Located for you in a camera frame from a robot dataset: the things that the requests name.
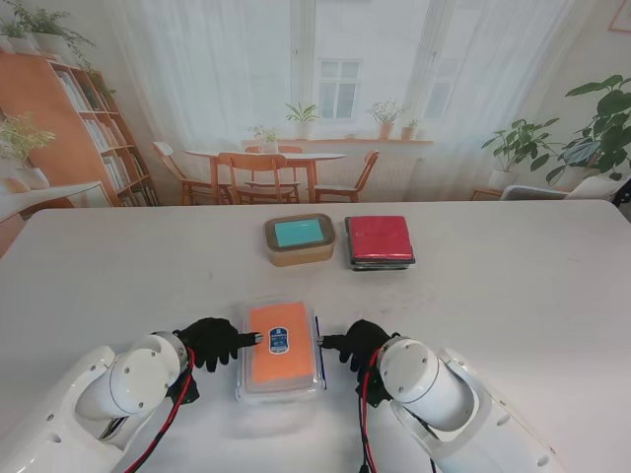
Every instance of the window frame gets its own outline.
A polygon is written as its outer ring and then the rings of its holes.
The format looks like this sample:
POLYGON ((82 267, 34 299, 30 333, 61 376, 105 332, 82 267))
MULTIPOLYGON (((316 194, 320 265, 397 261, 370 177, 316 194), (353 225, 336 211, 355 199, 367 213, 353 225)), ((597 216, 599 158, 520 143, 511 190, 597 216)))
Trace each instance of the window frame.
POLYGON ((364 60, 359 58, 337 58, 337 57, 319 57, 316 62, 317 66, 315 69, 316 72, 316 81, 315 82, 315 100, 314 103, 320 107, 320 89, 322 84, 335 84, 335 100, 333 102, 333 113, 337 114, 337 103, 339 100, 339 86, 341 84, 353 84, 355 85, 355 94, 353 95, 353 105, 351 108, 351 116, 350 117, 337 117, 333 116, 331 118, 322 117, 320 121, 323 124, 337 124, 337 123, 353 123, 356 119, 357 114, 357 100, 359 97, 359 91, 362 83, 362 70, 364 66, 364 60), (337 62, 338 63, 338 76, 337 77, 322 77, 322 62, 337 62), (356 79, 344 78, 341 76, 342 74, 342 64, 345 62, 352 62, 358 65, 357 68, 357 77, 356 79))

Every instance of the orange box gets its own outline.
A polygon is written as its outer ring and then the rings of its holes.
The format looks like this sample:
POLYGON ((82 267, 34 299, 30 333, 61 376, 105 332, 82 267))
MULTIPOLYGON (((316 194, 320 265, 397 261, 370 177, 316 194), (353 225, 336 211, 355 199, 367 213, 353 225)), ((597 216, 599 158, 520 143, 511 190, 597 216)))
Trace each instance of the orange box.
POLYGON ((310 341, 311 331, 307 308, 303 303, 253 308, 249 313, 249 329, 263 335, 263 341, 254 347, 251 376, 253 382, 315 374, 316 361, 310 341), (279 330, 285 330, 286 333, 277 333, 279 330))
POLYGON ((263 340, 242 351, 237 398, 248 404, 308 399, 325 389, 317 317, 300 301, 242 309, 242 330, 263 340))

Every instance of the plant pot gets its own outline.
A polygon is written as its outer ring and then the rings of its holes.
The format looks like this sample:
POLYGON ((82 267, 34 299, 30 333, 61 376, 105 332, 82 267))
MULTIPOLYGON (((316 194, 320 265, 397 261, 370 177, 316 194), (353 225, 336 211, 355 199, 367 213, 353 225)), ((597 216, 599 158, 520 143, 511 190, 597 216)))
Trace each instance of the plant pot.
POLYGON ((294 134, 297 140, 309 140, 314 127, 312 121, 295 121, 294 126, 296 127, 294 134))
POLYGON ((9 42, 9 37, 5 34, 0 34, 0 52, 6 52, 8 54, 14 52, 11 42, 9 42))
POLYGON ((504 190, 517 180, 516 172, 506 172, 504 170, 493 170, 489 177, 489 187, 496 190, 504 190))
POLYGON ((19 179, 15 179, 14 177, 5 177, 4 179, 2 179, 2 183, 4 184, 5 188, 12 194, 20 194, 29 190, 28 186, 26 186, 19 179))
POLYGON ((33 42, 30 39, 23 37, 10 37, 8 38, 11 46, 13 46, 14 52, 20 54, 31 54, 33 56, 39 56, 39 53, 35 49, 33 42))
POLYGON ((75 55, 63 36, 48 33, 33 33, 33 36, 43 52, 60 56, 69 66, 77 65, 75 55))
POLYGON ((588 175, 583 167, 575 166, 571 168, 567 166, 559 180, 553 182, 553 185, 557 190, 572 192, 588 175))
POLYGON ((380 123, 379 124, 379 139, 387 140, 392 133, 392 128, 394 128, 394 123, 380 123))
POLYGON ((263 141, 260 145, 261 153, 278 153, 277 141, 263 141))
POLYGON ((401 140, 410 141, 413 140, 416 135, 415 126, 404 126, 401 128, 401 140))
POLYGON ((17 178, 33 190, 47 189, 50 183, 40 168, 15 169, 17 178))

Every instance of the white pot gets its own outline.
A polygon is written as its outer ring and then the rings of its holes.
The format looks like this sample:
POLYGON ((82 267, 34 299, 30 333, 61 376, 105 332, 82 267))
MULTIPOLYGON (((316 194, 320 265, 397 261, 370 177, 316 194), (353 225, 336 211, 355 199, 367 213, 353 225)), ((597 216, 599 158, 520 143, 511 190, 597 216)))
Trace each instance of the white pot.
POLYGON ((9 37, 5 34, 0 34, 0 51, 8 54, 12 54, 14 52, 11 42, 9 42, 9 37))
POLYGON ((17 178, 31 189, 47 189, 50 183, 40 168, 15 169, 17 178))
POLYGON ((517 180, 516 172, 505 172, 504 170, 493 170, 489 177, 489 187, 496 190, 504 190, 517 180))
POLYGON ((74 54, 72 53, 72 49, 63 36, 60 36, 59 34, 48 33, 33 33, 33 36, 37 41, 37 44, 39 44, 39 48, 43 52, 48 52, 50 54, 61 56, 63 62, 65 62, 69 66, 77 65, 77 61, 74 54))
POLYGON ((29 188, 15 177, 5 177, 2 179, 2 185, 11 194, 21 194, 29 191, 29 188))
POLYGON ((572 192, 589 174, 585 172, 585 168, 567 166, 559 177, 559 180, 552 182, 554 188, 564 192, 572 192))
POLYGON ((314 123, 312 121, 295 121, 294 126, 296 127, 294 134, 296 135, 297 140, 309 140, 314 127, 314 123))
POLYGON ((23 37, 10 37, 9 42, 13 46, 14 52, 18 52, 20 54, 31 54, 33 56, 39 56, 39 53, 35 49, 33 42, 30 39, 25 39, 23 37))
POLYGON ((278 153, 277 141, 263 141, 260 145, 261 153, 278 153))

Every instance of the potted plant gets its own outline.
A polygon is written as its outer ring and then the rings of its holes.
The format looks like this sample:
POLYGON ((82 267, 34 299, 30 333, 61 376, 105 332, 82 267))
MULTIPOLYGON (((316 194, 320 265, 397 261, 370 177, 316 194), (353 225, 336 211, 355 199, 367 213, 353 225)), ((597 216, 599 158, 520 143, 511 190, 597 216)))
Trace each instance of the potted plant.
POLYGON ((511 130, 496 131, 495 138, 482 145, 482 149, 484 149, 497 140, 501 140, 499 146, 493 151, 493 156, 498 159, 501 169, 491 172, 489 187, 504 190, 513 184, 518 177, 518 174, 513 172, 513 167, 523 160, 531 160, 530 170, 537 170, 548 162, 550 154, 556 155, 545 141, 550 134, 541 133, 539 130, 547 128, 558 120, 558 118, 552 118, 543 124, 535 125, 520 119, 511 125, 511 130), (541 148, 545 149, 547 153, 539 155, 541 148))
POLYGON ((4 25, 0 25, 0 52, 6 52, 7 54, 14 52, 11 42, 9 42, 9 36, 4 34, 4 25))
POLYGON ((416 136, 416 128, 418 127, 418 120, 410 120, 407 126, 401 127, 401 140, 409 141, 416 136))
POLYGON ((254 134, 254 139, 259 140, 261 153, 278 153, 278 140, 275 128, 266 128, 262 125, 248 128, 254 134))
POLYGON ((580 182, 581 177, 600 173, 609 173, 613 180, 622 178, 618 167, 625 161, 631 166, 631 159, 624 149, 631 143, 631 93, 622 91, 629 82, 631 78, 615 75, 567 93, 565 97, 606 92, 598 101, 592 121, 577 131, 580 137, 563 148, 557 158, 561 165, 546 176, 548 184, 571 188, 580 182))
POLYGON ((23 168, 15 169, 18 179, 31 189, 45 189, 50 184, 39 168, 27 168, 32 150, 46 146, 55 135, 33 124, 30 113, 9 116, 0 125, 0 158, 18 162, 23 168))
POLYGON ((35 49, 35 46, 29 39, 29 32, 19 22, 5 22, 4 20, 0 21, 2 22, 0 33, 7 37, 7 40, 11 44, 14 52, 19 52, 22 54, 32 54, 34 56, 39 55, 39 53, 35 49))
POLYGON ((287 115, 287 120, 293 121, 296 125, 295 135, 299 140, 309 140, 309 136, 312 132, 312 126, 314 122, 319 119, 319 116, 315 114, 317 105, 311 104, 303 108, 303 105, 298 102, 298 105, 291 105, 285 103, 291 113, 287 115))
POLYGON ((379 139, 387 140, 392 133, 394 122, 403 114, 409 105, 406 103, 399 105, 397 101, 378 101, 373 103, 367 113, 373 116, 379 124, 379 139))
POLYGON ((77 47, 80 43, 85 43, 94 47, 95 45, 84 36, 73 32, 59 25, 59 21, 68 18, 68 12, 51 12, 37 7, 35 13, 31 13, 22 0, 4 0, 13 7, 18 23, 30 31, 39 44, 42 51, 61 56, 69 65, 77 65, 73 52, 80 58, 83 53, 77 47))

